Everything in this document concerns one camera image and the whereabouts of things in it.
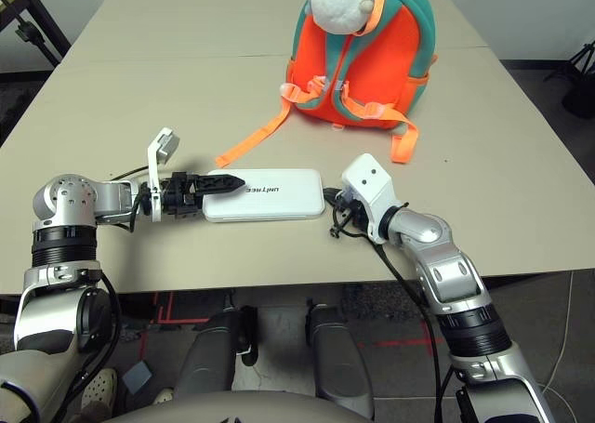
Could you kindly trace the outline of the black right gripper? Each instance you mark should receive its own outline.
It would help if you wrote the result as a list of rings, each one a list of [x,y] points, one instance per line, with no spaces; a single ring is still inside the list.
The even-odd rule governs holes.
[[[346,201],[342,190],[324,188],[324,199],[332,205],[332,236],[367,237],[368,218],[360,201]]]

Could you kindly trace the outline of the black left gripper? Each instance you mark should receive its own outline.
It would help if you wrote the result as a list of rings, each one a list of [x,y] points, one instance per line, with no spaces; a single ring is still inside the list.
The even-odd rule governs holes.
[[[203,175],[173,172],[161,182],[162,212],[176,218],[195,215],[202,210],[203,195],[234,192],[245,185],[230,174]]]

